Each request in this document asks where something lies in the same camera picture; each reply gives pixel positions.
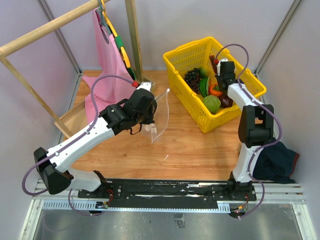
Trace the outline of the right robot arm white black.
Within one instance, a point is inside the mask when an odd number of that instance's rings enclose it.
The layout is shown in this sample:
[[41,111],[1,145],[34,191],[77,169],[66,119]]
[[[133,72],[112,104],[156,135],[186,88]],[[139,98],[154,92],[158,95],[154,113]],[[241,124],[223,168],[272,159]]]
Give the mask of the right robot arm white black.
[[252,185],[253,171],[259,154],[273,138],[274,108],[257,100],[242,80],[236,79],[235,63],[224,58],[214,60],[218,88],[235,102],[241,110],[238,138],[241,149],[238,161],[226,186],[212,189],[214,200],[256,200]]

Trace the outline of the green toy cabbage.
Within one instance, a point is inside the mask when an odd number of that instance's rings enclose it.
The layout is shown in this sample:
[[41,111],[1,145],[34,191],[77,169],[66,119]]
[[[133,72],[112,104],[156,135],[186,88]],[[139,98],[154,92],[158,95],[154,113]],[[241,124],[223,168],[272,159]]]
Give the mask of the green toy cabbage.
[[208,95],[203,99],[203,104],[211,114],[215,114],[220,109],[221,101],[217,96]]

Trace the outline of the clear polka dot zip bag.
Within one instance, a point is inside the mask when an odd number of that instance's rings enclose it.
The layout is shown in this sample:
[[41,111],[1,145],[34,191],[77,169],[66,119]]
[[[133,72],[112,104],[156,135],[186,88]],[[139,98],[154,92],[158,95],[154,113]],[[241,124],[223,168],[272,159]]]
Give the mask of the clear polka dot zip bag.
[[141,134],[148,138],[152,144],[160,140],[169,124],[170,108],[168,95],[169,92],[165,91],[155,97],[157,109],[153,115],[154,123],[142,125]]

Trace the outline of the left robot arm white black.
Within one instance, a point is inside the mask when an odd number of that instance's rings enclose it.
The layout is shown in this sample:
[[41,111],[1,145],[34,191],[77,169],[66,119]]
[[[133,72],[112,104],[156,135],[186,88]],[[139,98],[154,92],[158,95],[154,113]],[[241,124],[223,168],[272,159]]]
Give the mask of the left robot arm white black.
[[48,150],[40,147],[34,158],[41,164],[37,171],[49,194],[56,195],[73,188],[90,192],[96,198],[107,193],[103,175],[95,171],[72,168],[72,164],[98,144],[122,131],[131,131],[135,125],[154,123],[157,109],[155,96],[146,89],[136,89],[128,99],[107,106],[97,119],[84,129],[55,147]]

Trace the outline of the toy papaya slice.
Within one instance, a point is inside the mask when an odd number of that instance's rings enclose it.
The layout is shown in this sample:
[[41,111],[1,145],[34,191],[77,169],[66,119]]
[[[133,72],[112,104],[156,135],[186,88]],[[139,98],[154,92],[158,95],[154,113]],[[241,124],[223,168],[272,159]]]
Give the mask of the toy papaya slice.
[[213,54],[209,56],[209,60],[211,62],[214,73],[217,74],[218,73],[217,66],[218,66],[219,60]]

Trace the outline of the dark brown toy chestnut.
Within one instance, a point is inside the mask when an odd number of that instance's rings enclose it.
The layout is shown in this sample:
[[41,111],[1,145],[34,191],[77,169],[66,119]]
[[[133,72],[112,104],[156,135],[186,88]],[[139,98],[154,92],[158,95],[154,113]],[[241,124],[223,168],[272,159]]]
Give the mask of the dark brown toy chestnut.
[[223,93],[218,98],[219,98],[219,100],[221,102],[221,107],[222,108],[225,109],[225,108],[230,108],[230,107],[233,106],[234,101],[231,98],[229,98],[226,94]]

